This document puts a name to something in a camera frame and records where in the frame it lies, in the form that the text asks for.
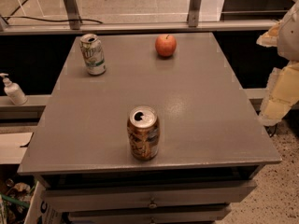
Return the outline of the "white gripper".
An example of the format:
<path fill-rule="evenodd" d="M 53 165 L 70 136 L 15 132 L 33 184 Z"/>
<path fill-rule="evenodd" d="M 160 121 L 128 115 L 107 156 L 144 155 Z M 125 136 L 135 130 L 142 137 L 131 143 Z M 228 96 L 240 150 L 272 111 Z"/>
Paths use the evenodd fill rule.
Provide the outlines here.
<path fill-rule="evenodd" d="M 299 61 L 299 1 L 267 32 L 260 35 L 257 45 L 278 47 L 278 55 Z M 299 62 L 289 62 L 282 69 L 274 68 L 268 78 L 259 121 L 263 126 L 281 122 L 299 101 Z"/>

